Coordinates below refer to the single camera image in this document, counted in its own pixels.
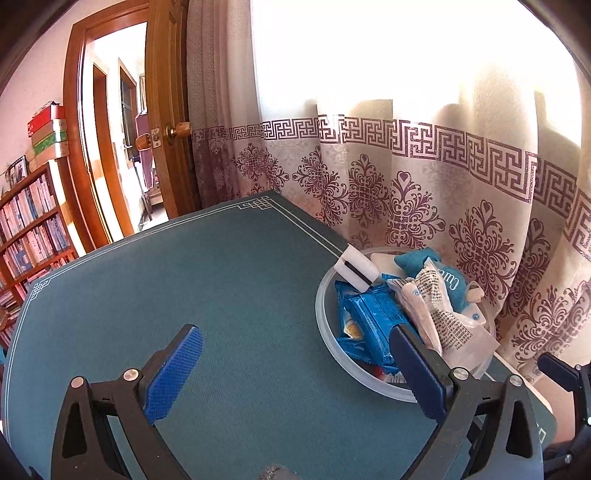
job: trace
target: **silver screw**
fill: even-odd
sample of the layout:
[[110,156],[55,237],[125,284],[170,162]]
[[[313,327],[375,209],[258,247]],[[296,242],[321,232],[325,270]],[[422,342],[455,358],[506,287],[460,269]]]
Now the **silver screw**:
[[523,380],[521,377],[517,375],[511,375],[509,381],[514,384],[516,387],[520,387],[523,385]]
[[139,377],[139,372],[135,368],[130,368],[123,374],[123,378],[126,379],[128,382],[133,382],[136,378]]
[[72,379],[72,383],[70,384],[72,388],[78,388],[84,385],[84,378],[76,377]]
[[468,378],[470,374],[468,373],[468,370],[466,370],[465,368],[456,368],[453,371],[453,376],[456,377],[458,380],[465,380]]

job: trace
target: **bookshelf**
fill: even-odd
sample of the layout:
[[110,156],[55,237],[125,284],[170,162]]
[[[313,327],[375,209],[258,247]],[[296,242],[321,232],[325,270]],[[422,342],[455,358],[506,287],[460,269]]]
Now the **bookshelf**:
[[0,346],[8,348],[30,284],[78,257],[50,163],[0,199]]

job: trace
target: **grey fuzzy object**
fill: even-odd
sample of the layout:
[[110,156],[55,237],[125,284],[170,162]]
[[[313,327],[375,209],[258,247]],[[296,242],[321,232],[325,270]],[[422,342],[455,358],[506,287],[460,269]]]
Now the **grey fuzzy object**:
[[258,480],[301,480],[296,474],[291,473],[281,465],[269,465],[259,476]]

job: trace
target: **framed photo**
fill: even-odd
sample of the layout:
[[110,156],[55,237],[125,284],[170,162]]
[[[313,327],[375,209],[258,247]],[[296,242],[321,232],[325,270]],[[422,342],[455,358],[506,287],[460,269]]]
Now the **framed photo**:
[[10,185],[10,188],[12,188],[27,175],[29,175],[27,157],[26,155],[23,155],[21,158],[10,164],[6,170],[5,178],[8,185]]

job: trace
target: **sheer curtain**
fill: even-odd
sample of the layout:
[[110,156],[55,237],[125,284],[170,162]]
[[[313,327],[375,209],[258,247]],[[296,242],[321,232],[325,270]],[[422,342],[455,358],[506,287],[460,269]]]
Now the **sheer curtain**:
[[193,0],[187,38],[204,205],[273,189],[359,248],[433,247],[532,381],[585,327],[589,88],[517,0]]

